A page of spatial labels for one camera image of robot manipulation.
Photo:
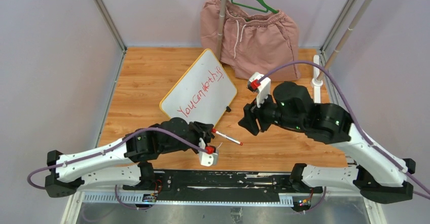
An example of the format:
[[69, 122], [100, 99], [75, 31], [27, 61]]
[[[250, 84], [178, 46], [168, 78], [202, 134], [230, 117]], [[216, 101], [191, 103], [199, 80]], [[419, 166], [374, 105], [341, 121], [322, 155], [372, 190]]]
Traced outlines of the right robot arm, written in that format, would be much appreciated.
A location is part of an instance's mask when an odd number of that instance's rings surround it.
[[289, 180], [295, 192], [315, 187], [347, 189], [380, 203], [411, 200], [413, 185], [406, 175], [414, 173], [411, 159], [389, 160], [378, 144], [369, 145], [344, 108], [333, 103], [315, 103], [304, 86], [283, 82], [269, 93], [269, 84], [254, 79], [248, 88], [256, 99], [244, 106], [239, 125], [252, 135], [265, 132], [271, 125], [303, 133], [317, 142], [331, 145], [352, 157], [357, 165], [316, 167], [294, 165]]

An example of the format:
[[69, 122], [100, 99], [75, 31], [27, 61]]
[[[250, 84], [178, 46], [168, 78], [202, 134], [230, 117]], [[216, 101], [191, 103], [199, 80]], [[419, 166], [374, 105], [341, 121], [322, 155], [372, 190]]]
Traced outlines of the white marker pen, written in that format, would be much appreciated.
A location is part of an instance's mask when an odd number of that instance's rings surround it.
[[231, 141], [231, 142], [233, 142], [233, 143], [237, 144], [237, 145], [243, 145], [243, 143], [242, 143], [241, 141], [239, 141], [239, 140], [237, 140], [237, 139], [234, 139], [234, 138], [232, 138], [232, 137], [230, 137], [230, 136], [228, 136], [228, 135], [226, 135], [226, 134], [224, 134], [224, 133], [221, 133], [220, 131], [218, 131], [218, 130], [217, 130], [217, 129], [215, 129], [215, 128], [213, 128], [213, 129], [212, 129], [212, 132], [213, 132], [214, 134], [216, 134], [216, 135], [219, 135], [219, 136], [221, 136], [221, 137], [223, 137], [223, 138], [225, 138], [225, 139], [227, 139], [227, 140], [229, 140], [229, 141]]

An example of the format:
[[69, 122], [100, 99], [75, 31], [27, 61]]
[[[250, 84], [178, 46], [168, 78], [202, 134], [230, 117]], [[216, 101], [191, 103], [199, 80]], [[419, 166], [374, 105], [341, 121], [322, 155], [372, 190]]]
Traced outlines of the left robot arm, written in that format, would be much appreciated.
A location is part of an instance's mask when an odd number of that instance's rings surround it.
[[118, 140], [75, 154], [50, 151], [45, 191], [51, 198], [66, 197], [95, 186], [123, 185], [132, 190], [161, 186], [152, 160], [162, 154], [191, 149], [202, 166], [217, 163], [219, 150], [210, 145], [213, 125], [172, 118], [148, 128], [137, 129]]

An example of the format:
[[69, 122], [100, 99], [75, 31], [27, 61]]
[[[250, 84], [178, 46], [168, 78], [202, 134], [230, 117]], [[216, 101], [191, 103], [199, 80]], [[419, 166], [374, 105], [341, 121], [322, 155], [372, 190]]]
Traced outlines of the yellow framed whiteboard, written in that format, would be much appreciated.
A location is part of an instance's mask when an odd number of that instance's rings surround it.
[[186, 70], [160, 101], [169, 118], [216, 125], [237, 95], [237, 88], [210, 49]]

